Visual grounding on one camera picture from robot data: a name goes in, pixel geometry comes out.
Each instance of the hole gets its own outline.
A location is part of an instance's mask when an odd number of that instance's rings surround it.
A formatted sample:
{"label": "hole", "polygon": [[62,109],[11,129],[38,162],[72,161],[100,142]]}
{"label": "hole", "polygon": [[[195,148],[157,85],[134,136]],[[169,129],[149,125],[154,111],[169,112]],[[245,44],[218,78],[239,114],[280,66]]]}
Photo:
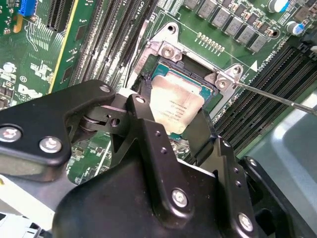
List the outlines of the hole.
{"label": "hole", "polygon": [[273,216],[269,210],[262,209],[259,213],[257,213],[256,221],[267,236],[275,232],[276,227],[273,222]]}
{"label": "hole", "polygon": [[241,68],[240,68],[240,67],[235,67],[235,68],[233,69],[233,74],[238,75],[238,74],[240,74],[240,73],[241,73]]}
{"label": "hole", "polygon": [[106,93],[110,92],[109,87],[106,86],[106,85],[102,85],[102,86],[100,86],[99,88],[100,88],[101,90],[103,90],[104,92],[106,92]]}
{"label": "hole", "polygon": [[273,38],[273,39],[278,38],[278,37],[279,37],[279,34],[280,34],[280,33],[279,33],[279,30],[277,30],[277,29],[274,30],[273,33],[272,33],[272,38]]}
{"label": "hole", "polygon": [[242,184],[239,181],[236,181],[237,187],[242,187]]}
{"label": "hole", "polygon": [[169,26],[167,29],[168,29],[169,31],[175,31],[175,28],[174,28],[173,26]]}
{"label": "hole", "polygon": [[162,154],[164,154],[164,155],[167,154],[167,150],[166,150],[165,147],[162,147],[161,150],[160,150],[160,152],[161,152]]}
{"label": "hole", "polygon": [[117,127],[119,124],[120,124],[120,120],[117,118],[111,119],[111,121],[110,121],[110,125],[112,127]]}
{"label": "hole", "polygon": [[136,96],[135,99],[139,102],[139,103],[145,103],[144,98],[141,98],[139,96]]}

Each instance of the black ram slot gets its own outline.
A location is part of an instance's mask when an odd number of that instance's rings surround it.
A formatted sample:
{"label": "black ram slot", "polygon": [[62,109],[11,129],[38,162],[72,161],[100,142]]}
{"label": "black ram slot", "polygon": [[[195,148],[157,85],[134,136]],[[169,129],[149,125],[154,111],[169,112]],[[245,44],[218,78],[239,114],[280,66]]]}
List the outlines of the black ram slot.
{"label": "black ram slot", "polygon": [[[294,101],[315,82],[316,57],[293,39],[256,76],[251,86]],[[271,128],[286,108],[281,103],[245,90],[215,128],[232,144],[235,153],[240,153],[257,136]]]}
{"label": "black ram slot", "polygon": [[74,0],[52,0],[47,27],[62,32],[66,29]]}

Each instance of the mounting screw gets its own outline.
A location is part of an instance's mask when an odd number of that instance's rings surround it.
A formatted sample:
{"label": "mounting screw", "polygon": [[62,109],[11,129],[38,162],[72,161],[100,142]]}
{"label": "mounting screw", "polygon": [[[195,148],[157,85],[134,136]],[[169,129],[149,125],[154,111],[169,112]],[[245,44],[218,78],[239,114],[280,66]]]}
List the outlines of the mounting screw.
{"label": "mounting screw", "polygon": [[220,81],[219,82],[219,88],[225,88],[226,87],[226,82],[225,81]]}
{"label": "mounting screw", "polygon": [[178,190],[178,189],[173,190],[172,198],[178,207],[187,206],[187,203],[188,203],[187,197],[181,190]]}
{"label": "mounting screw", "polygon": [[257,166],[257,163],[255,160],[250,159],[249,161],[250,161],[250,164],[253,165],[254,167]]}
{"label": "mounting screw", "polygon": [[248,232],[253,231],[252,222],[246,215],[244,215],[243,213],[240,213],[238,217],[239,217],[239,222],[242,225],[243,229],[245,229]]}
{"label": "mounting screw", "polygon": [[57,153],[61,150],[61,142],[53,136],[49,136],[40,141],[40,149],[46,153]]}
{"label": "mounting screw", "polygon": [[109,89],[109,87],[108,87],[107,85],[102,85],[102,86],[100,86],[99,88],[100,88],[101,90],[103,90],[104,92],[106,92],[106,93],[110,92],[110,89]]}
{"label": "mounting screw", "polygon": [[0,141],[14,142],[20,139],[22,133],[19,129],[12,126],[5,126],[0,128]]}
{"label": "mounting screw", "polygon": [[166,59],[172,58],[174,56],[174,49],[172,47],[165,46],[162,49],[162,56]]}

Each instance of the screwdriver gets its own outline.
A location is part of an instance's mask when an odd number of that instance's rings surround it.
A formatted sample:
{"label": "screwdriver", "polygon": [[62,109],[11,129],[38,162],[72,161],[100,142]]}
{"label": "screwdriver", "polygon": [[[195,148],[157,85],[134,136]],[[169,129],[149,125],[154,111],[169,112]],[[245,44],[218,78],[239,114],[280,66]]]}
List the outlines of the screwdriver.
{"label": "screwdriver", "polygon": [[317,111],[312,109],[312,108],[309,108],[309,107],[306,107],[304,105],[301,105],[301,104],[298,104],[298,103],[294,103],[290,100],[287,100],[285,98],[281,98],[281,97],[278,97],[278,96],[275,96],[273,94],[270,94],[270,93],[267,93],[265,91],[262,91],[260,89],[257,89],[257,88],[254,88],[254,87],[251,87],[249,85],[246,85],[246,84],[243,84],[243,83],[240,83],[240,82],[234,82],[234,84],[238,87],[241,87],[241,88],[244,88],[246,90],[249,90],[251,92],[254,92],[254,93],[258,93],[258,94],[261,94],[262,96],[265,96],[267,98],[271,98],[279,103],[283,103],[285,105],[288,105],[290,107],[293,107],[293,108],[296,108],[296,109],[299,109],[303,112],[306,112],[306,113],[309,113],[309,114],[312,114],[312,115],[315,115],[317,117]]}

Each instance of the ram slot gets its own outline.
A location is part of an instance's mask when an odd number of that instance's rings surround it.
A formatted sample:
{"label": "ram slot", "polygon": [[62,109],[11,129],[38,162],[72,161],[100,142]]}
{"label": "ram slot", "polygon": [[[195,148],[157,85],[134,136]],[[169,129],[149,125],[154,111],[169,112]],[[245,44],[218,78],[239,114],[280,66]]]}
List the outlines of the ram slot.
{"label": "ram slot", "polygon": [[129,6],[130,4],[127,3],[126,0],[116,0],[113,6],[111,6],[111,12],[103,27],[102,34],[94,50],[94,55],[91,57],[89,68],[85,74],[86,80],[97,79],[95,77],[94,71],[96,68],[100,67],[98,61],[100,57],[103,58],[105,49],[108,49],[111,43],[113,44],[113,39],[121,27],[122,21],[129,9]]}
{"label": "ram slot", "polygon": [[[100,68],[101,71],[99,71],[99,73],[101,73],[101,78],[103,78],[103,79],[109,78],[109,76],[108,76],[109,69],[110,69],[113,61],[115,60],[115,56],[117,54],[120,54],[120,50],[122,49],[123,46],[127,45],[125,42],[125,39],[126,39],[126,37],[129,37],[132,29],[135,27],[135,23],[131,24],[131,22],[133,22],[133,20],[135,19],[135,16],[137,15],[137,11],[138,11],[140,6],[141,6],[140,0],[133,1],[133,4],[131,6],[131,11],[129,12],[128,16],[126,17],[125,22],[122,24],[120,33],[117,35],[116,39],[114,40],[116,42],[116,44],[113,46],[113,48],[111,48],[108,51],[107,55],[104,58],[103,65]],[[144,13],[146,8],[147,8],[147,5],[144,5],[142,7],[142,12],[140,12],[140,15]]]}
{"label": "ram slot", "polygon": [[72,75],[70,85],[81,83],[84,80],[87,67],[89,66],[91,55],[94,52],[96,43],[102,32],[102,27],[106,21],[111,6],[115,0],[99,0],[96,4],[96,10],[93,14],[93,19],[89,26],[89,32],[85,39],[85,44],[81,48],[81,55],[78,60],[76,70]]}

